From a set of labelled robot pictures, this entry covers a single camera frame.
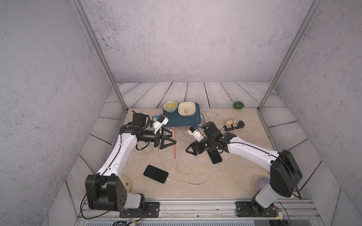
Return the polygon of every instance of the beige marble tabletop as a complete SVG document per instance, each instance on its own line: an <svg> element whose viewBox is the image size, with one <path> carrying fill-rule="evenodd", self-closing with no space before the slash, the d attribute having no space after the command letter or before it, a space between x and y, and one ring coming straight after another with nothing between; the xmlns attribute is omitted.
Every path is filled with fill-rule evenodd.
<svg viewBox="0 0 362 226"><path fill-rule="evenodd" d="M132 121L132 110L148 114L151 117L163 112L163 109L159 108L130 109L125 118L125 123ZM205 121L211 120L217 127L221 127L230 119L242 120L245 123L245 127L236 130L237 136L258 146L272 149L255 109L206 108L205 110L217 113L216 117L211 117L215 116L215 114L205 112L201 109L201 113L203 113L205 117L211 117L206 118ZM178 144L178 146L176 146L177 157L179 155L181 155L181 157L187 156L188 153L185 152L185 149L192 141L196 140L187 134L188 128L189 126L184 126L175 130ZM143 146L144 143L139 142L139 148ZM261 166L241 156L236 155L230 161L223 164L233 156L226 152L221 154L223 161L215 165L212 164L206 152L202 153L197 157L197 162L200 167L208 171L196 165L195 170L191 174L183 175L179 173L176 168L177 159L173 159L172 147L162 150L146 148L145 151L152 151L151 154L137 154L135 152L142 153L143 151L137 151L136 149L133 151L127 161L123 174L129 177L132 182L131 192L143 193L147 198L252 198L257 192L256 180L261 176L270 176ZM179 170L184 174L190 173L195 166L195 159L196 157L194 155L180 158L178 161ZM153 165L169 172L169 178L172 180L180 180L194 184L200 184L209 179L215 171L212 169L219 166L227 167L219 168L205 184L194 186L170 180L167 180L164 184L153 181L143 175L147 165Z"/></svg>

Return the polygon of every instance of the smartphone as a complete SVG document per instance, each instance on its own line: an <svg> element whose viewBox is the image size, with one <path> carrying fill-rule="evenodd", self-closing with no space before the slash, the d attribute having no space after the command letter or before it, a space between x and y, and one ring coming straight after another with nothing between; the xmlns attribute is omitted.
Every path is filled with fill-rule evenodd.
<svg viewBox="0 0 362 226"><path fill-rule="evenodd" d="M213 164L218 164L219 162L222 162L223 159L221 158L218 150L216 148L210 148L207 150L207 153L211 159L211 162Z"/></svg>
<svg viewBox="0 0 362 226"><path fill-rule="evenodd" d="M143 173L144 176L164 184L168 177L168 172L161 170L157 167L148 165Z"/></svg>

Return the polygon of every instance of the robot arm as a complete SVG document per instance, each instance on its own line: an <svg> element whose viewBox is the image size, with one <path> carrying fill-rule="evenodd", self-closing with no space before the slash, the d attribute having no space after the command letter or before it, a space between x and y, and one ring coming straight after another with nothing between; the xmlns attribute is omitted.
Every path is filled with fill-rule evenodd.
<svg viewBox="0 0 362 226"><path fill-rule="evenodd" d="M104 165L97 174L88 175L85 180L90 209L120 212L122 209L144 208L144 196L127 192L121 176L131 151L134 147L137 148L138 141L148 142L147 145L153 142L154 147L159 146L160 149L176 144L176 141L170 138L172 132L163 127L168 118L160 114L156 119L157 121L153 122L148 115L133 112L133 121L120 128L117 141ZM150 123L153 129L146 130Z"/></svg>
<svg viewBox="0 0 362 226"><path fill-rule="evenodd" d="M252 203L261 207L259 211L262 211L262 208L268 208L282 196L292 196L302 178L302 173L290 152L268 150L229 132L222 134L213 122L207 122L201 128L206 137L202 136L197 128L190 127L188 133L197 141L190 144L186 152L198 155L208 149L219 149L240 155L270 173L270 183L258 191L252 200Z"/></svg>

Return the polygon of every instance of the gray concrete wall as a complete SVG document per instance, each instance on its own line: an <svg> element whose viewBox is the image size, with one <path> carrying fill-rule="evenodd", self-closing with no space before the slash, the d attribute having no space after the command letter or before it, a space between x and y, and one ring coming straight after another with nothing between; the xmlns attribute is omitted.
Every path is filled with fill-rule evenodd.
<svg viewBox="0 0 362 226"><path fill-rule="evenodd" d="M69 0L0 1L0 225L40 225L110 91Z"/></svg>
<svg viewBox="0 0 362 226"><path fill-rule="evenodd" d="M270 81L311 0L82 0L117 82Z"/></svg>
<svg viewBox="0 0 362 226"><path fill-rule="evenodd" d="M362 1L325 0L276 90L362 213Z"/></svg>

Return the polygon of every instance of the mounting plate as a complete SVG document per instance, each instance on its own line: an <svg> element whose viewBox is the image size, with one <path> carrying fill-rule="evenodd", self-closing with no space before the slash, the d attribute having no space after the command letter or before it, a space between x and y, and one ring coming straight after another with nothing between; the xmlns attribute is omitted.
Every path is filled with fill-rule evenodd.
<svg viewBox="0 0 362 226"><path fill-rule="evenodd" d="M270 209L258 209L251 202L235 202L237 217L277 217L278 213L274 204L270 205Z"/></svg>
<svg viewBox="0 0 362 226"><path fill-rule="evenodd" d="M159 202L146 202L145 206L146 218L158 218L160 212L160 203ZM119 213L121 218L130 218L130 217L143 217L144 211L142 209L123 209Z"/></svg>

